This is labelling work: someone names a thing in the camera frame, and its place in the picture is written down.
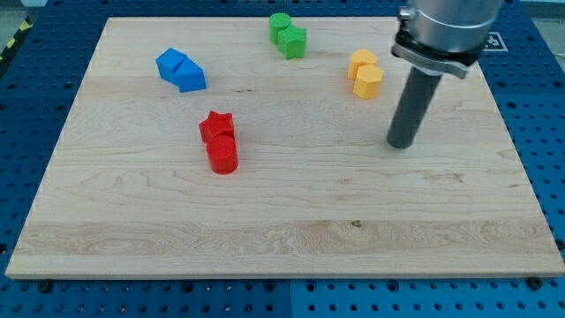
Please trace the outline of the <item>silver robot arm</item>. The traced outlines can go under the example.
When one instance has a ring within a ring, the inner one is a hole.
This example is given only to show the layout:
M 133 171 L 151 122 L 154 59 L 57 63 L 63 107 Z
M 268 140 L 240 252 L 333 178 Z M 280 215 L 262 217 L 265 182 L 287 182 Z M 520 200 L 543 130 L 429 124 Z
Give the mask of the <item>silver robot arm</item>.
M 466 77 L 502 5 L 502 0 L 411 0 L 398 9 L 391 53 L 411 69 L 388 129 L 390 146 L 411 146 L 444 75 Z

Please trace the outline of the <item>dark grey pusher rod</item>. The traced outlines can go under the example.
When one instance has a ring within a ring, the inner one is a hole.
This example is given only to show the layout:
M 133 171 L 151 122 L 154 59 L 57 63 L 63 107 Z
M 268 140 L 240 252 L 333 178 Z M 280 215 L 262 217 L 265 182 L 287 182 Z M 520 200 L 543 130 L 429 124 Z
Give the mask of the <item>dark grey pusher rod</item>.
M 408 79 L 388 129 L 387 142 L 405 149 L 413 143 L 442 76 L 433 76 L 411 67 Z

